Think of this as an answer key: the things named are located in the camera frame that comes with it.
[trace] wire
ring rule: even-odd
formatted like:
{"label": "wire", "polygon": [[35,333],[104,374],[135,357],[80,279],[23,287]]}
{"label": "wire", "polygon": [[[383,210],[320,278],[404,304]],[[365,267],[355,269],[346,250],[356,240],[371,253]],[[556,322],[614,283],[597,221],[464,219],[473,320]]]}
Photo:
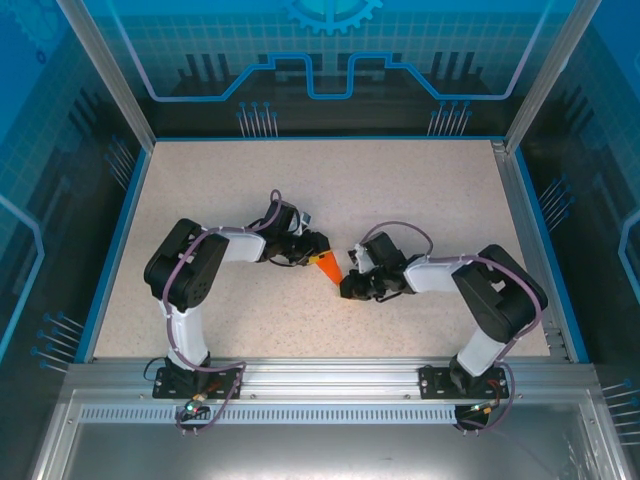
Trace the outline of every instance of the wire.
{"label": "wire", "polygon": [[497,382],[497,380],[493,380],[493,379],[487,380],[487,383],[491,387],[493,387],[493,389],[495,390],[495,392],[496,392],[496,403],[498,405],[500,405],[500,384]]}
{"label": "wire", "polygon": [[[171,274],[169,275],[169,278],[167,279],[167,283],[165,283],[164,289],[162,290],[162,304],[164,306],[164,309],[165,309],[165,312],[166,312],[166,318],[167,318],[167,323],[166,323],[167,337],[169,338],[169,345],[171,346],[171,350],[175,353],[176,357],[182,363],[184,363],[188,367],[190,367],[190,368],[192,368],[192,369],[194,369],[194,370],[196,370],[198,372],[220,373],[220,372],[227,372],[229,370],[240,369],[240,371],[238,372],[238,374],[236,376],[236,379],[233,382],[232,387],[229,389],[229,393],[227,394],[227,397],[226,397],[224,403],[220,407],[220,410],[218,410],[218,413],[211,419],[211,421],[209,423],[207,423],[206,425],[204,425],[202,427],[199,427],[198,431],[202,431],[202,430],[206,430],[208,428],[211,428],[215,424],[215,422],[220,418],[220,416],[222,415],[222,412],[224,411],[224,409],[226,408],[227,404],[231,400],[231,397],[233,396],[233,394],[236,392],[236,390],[238,389],[238,387],[242,383],[242,377],[243,377],[244,372],[245,372],[245,370],[247,368],[247,362],[239,361],[239,362],[231,363],[229,365],[224,365],[224,366],[221,366],[221,367],[202,367],[200,365],[196,365],[195,363],[192,363],[191,361],[189,361],[189,359],[186,358],[182,354],[182,352],[180,352],[180,349],[178,348],[178,345],[176,343],[176,339],[175,339],[175,337],[173,335],[173,308],[172,308],[171,304],[169,303],[169,291],[171,290],[171,286],[173,285],[173,282],[175,281],[176,277],[178,276],[178,273],[180,273],[180,270],[182,269],[184,264],[187,262],[187,259],[191,257],[191,255],[193,254],[195,249],[198,248],[198,245],[200,245],[200,243],[202,243],[202,241],[204,241],[204,239],[207,238],[209,235],[213,235],[214,233],[219,233],[221,231],[228,231],[228,232],[246,232],[246,231],[258,232],[260,230],[264,230],[265,228],[269,227],[269,225],[271,225],[276,220],[276,218],[280,214],[280,210],[282,208],[282,193],[280,193],[280,190],[277,190],[277,189],[272,190],[271,194],[269,195],[269,200],[271,202],[273,202],[273,201],[277,201],[278,202],[278,204],[276,206],[276,210],[273,213],[273,215],[271,216],[271,218],[269,218],[265,223],[262,223],[261,225],[258,225],[257,227],[252,227],[252,228],[247,228],[247,227],[243,227],[243,228],[237,228],[237,227],[215,227],[215,228],[211,228],[209,230],[206,230],[206,231],[202,232],[193,241],[193,243],[191,245],[189,245],[187,250],[184,252],[182,258],[180,258],[180,260],[178,260],[178,263],[176,264],[174,269],[171,271]],[[176,426],[178,428],[182,429],[183,431],[186,431],[187,429],[184,428],[182,422],[180,421],[181,414],[182,414],[182,412],[178,412],[178,414],[176,414]]]}
{"label": "wire", "polygon": [[147,378],[147,372],[149,371],[149,367],[154,362],[157,362],[158,360],[163,360],[163,359],[164,359],[164,357],[156,357],[156,358],[152,358],[151,360],[149,360],[147,365],[144,367],[144,370],[142,371],[142,376],[144,377],[145,380],[147,380],[149,382],[154,382],[155,381],[155,379],[153,379],[153,378]]}
{"label": "wire", "polygon": [[453,262],[460,262],[460,261],[484,263],[485,265],[495,270],[498,270],[499,272],[502,272],[511,280],[513,280],[516,284],[518,284],[518,286],[522,288],[522,290],[524,290],[524,292],[527,294],[527,296],[531,299],[531,302],[533,303],[533,308],[535,310],[535,316],[533,318],[533,321],[527,327],[520,330],[513,337],[513,339],[511,339],[511,341],[502,350],[502,352],[500,352],[500,355],[498,355],[498,358],[496,360],[502,360],[505,357],[505,355],[509,353],[509,351],[513,348],[513,346],[516,344],[518,340],[520,340],[523,336],[525,336],[531,330],[536,328],[538,324],[542,321],[542,305],[540,304],[540,300],[538,299],[538,296],[533,291],[533,289],[518,274],[509,270],[504,265],[501,265],[500,263],[490,260],[488,258],[480,257],[478,255],[460,255],[458,257],[444,257],[444,258],[429,259],[430,263],[453,263]]}
{"label": "wire", "polygon": [[287,268],[291,268],[291,267],[295,267],[296,264],[295,263],[280,263],[280,262],[276,262],[274,259],[270,258],[269,259],[269,263],[273,263],[274,265],[277,265],[278,267],[287,267]]}
{"label": "wire", "polygon": [[363,244],[364,242],[366,242],[373,232],[375,232],[376,230],[378,230],[378,229],[380,229],[382,227],[386,227],[387,225],[400,225],[402,227],[407,227],[407,228],[410,228],[412,230],[415,230],[416,232],[418,232],[420,235],[422,235],[427,240],[427,243],[429,243],[429,248],[427,249],[426,255],[427,256],[431,255],[431,252],[433,252],[433,246],[434,246],[433,245],[433,240],[431,240],[431,237],[427,234],[427,232],[422,230],[420,227],[416,227],[412,223],[401,222],[399,220],[389,220],[388,222],[382,222],[382,223],[379,223],[379,224],[375,225],[371,230],[369,230],[365,234],[364,237],[362,237],[362,240],[360,240],[360,244]]}
{"label": "wire", "polygon": [[[483,428],[483,425],[481,423],[474,422],[473,420],[461,420],[461,422],[462,423],[466,423],[468,425],[471,425],[473,427],[476,427],[476,431],[484,431],[484,430],[486,430],[486,428]],[[463,432],[467,431],[467,429],[465,429],[464,427],[458,428],[458,430],[461,430]],[[496,435],[500,435],[502,438],[507,439],[507,441],[517,445],[523,452],[528,454],[538,465],[540,465],[540,467],[544,471],[546,471],[551,478],[557,478],[557,475],[554,473],[554,471],[546,463],[544,463],[540,459],[540,457],[533,452],[533,450],[531,450],[529,447],[527,447],[520,440],[518,440],[517,438],[515,438],[515,437],[513,437],[511,435],[508,435],[508,434],[506,434],[504,432],[500,432],[498,430],[493,430],[491,433],[494,433]]]}
{"label": "wire", "polygon": [[[481,425],[482,430],[486,432],[491,432],[492,430],[495,430],[504,421],[504,419],[507,418],[507,415],[511,411],[511,407],[513,406],[513,399],[516,396],[516,379],[515,379],[515,375],[513,374],[513,369],[511,368],[511,366],[505,362],[496,362],[495,366],[504,367],[504,369],[509,374],[509,380],[511,382],[511,385],[510,385],[511,392],[509,395],[509,401],[507,402],[507,406],[504,408],[500,416],[493,423],[491,423],[491,425],[478,424],[478,425]],[[496,392],[498,392],[498,400],[499,400],[500,398],[499,389],[496,389]],[[469,421],[467,420],[460,420],[460,421],[463,423],[469,423]]]}

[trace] black mounting plate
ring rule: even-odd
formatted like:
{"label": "black mounting plate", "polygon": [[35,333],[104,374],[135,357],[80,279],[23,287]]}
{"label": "black mounting plate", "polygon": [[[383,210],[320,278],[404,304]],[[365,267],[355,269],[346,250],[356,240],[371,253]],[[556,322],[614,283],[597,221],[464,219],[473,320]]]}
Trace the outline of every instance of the black mounting plate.
{"label": "black mounting plate", "polygon": [[[206,385],[213,385],[219,383],[220,385],[209,392],[207,398],[209,400],[224,400],[229,394],[229,390],[233,387],[233,381],[236,379],[236,374],[240,372],[240,369],[229,370],[221,373],[209,373]],[[240,398],[239,386],[231,396],[232,399]],[[156,379],[153,385],[153,398],[169,398],[169,399],[183,399],[187,400],[192,398],[195,394],[200,393],[193,391],[193,387],[188,387],[184,383],[178,381],[178,379],[171,374],[171,371],[166,367],[161,367],[156,372]]]}
{"label": "black mounting plate", "polygon": [[420,398],[423,400],[492,400],[496,398],[496,392],[487,384],[488,380],[497,380],[500,384],[501,400],[509,398],[509,388],[502,368],[488,369],[478,380],[477,386],[470,389],[466,395],[460,394],[451,381],[449,371],[449,367],[432,367],[431,365],[418,369]]}

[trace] beige work surface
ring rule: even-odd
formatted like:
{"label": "beige work surface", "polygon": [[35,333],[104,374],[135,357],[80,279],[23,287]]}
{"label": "beige work surface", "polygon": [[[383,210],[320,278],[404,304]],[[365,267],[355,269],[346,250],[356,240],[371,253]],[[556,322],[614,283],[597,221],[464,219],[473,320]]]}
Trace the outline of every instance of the beige work surface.
{"label": "beige work surface", "polygon": [[[312,216],[347,272],[347,250],[374,224],[403,220],[435,242],[434,256],[502,245],[522,262],[489,141],[300,140],[158,143],[96,346],[97,357],[164,355],[168,342],[144,267],[175,222],[242,226],[269,192]],[[423,238],[387,227],[409,256]],[[315,267],[226,263],[203,303],[213,356],[451,356],[475,322],[459,293],[349,301]],[[514,355],[548,355],[541,328]]]}

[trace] orange object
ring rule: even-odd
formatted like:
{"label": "orange object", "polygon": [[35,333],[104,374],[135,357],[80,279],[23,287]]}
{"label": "orange object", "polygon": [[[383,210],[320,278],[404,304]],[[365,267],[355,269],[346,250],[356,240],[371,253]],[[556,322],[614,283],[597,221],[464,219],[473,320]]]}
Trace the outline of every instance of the orange object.
{"label": "orange object", "polygon": [[342,271],[340,270],[336,257],[331,250],[321,253],[320,255],[316,255],[315,257],[311,257],[309,259],[309,263],[315,263],[318,265],[320,270],[322,270],[324,274],[336,285],[340,285],[340,282],[342,282]]}

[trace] robotic arm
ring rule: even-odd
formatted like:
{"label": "robotic arm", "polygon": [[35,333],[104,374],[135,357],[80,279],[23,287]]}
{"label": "robotic arm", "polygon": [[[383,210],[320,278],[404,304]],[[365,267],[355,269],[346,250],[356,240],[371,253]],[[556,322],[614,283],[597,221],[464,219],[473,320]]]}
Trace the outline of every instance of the robotic arm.
{"label": "robotic arm", "polygon": [[[202,332],[201,303],[209,293],[223,262],[276,263],[273,258],[282,256],[287,263],[277,263],[281,266],[318,263],[326,268],[327,262],[335,264],[327,237],[311,231],[308,228],[310,220],[309,214],[295,206],[281,200],[272,200],[265,217],[256,220],[249,227],[223,228],[208,235],[198,244],[173,280],[168,295],[172,310],[173,339],[181,355],[189,363],[203,367],[209,364],[209,351]],[[167,312],[162,302],[165,285],[187,249],[205,230],[192,220],[179,220],[145,268],[144,280],[151,287],[152,295],[160,301],[165,315]],[[333,279],[339,283],[341,277],[334,276]],[[173,384],[184,387],[183,396],[202,392],[212,383],[210,375],[194,371],[173,349],[169,349],[165,363],[171,376],[178,379]]]}
{"label": "robotic arm", "polygon": [[548,304],[542,288],[498,245],[489,245],[474,257],[432,260],[414,255],[407,259],[389,236],[380,232],[357,244],[349,255],[357,270],[351,270],[340,284],[344,298],[382,303],[403,293],[462,294],[478,323],[469,343],[450,363],[450,381],[462,396],[484,385],[496,359],[506,354],[518,334],[533,322],[536,306],[531,295],[537,298],[540,310]]}

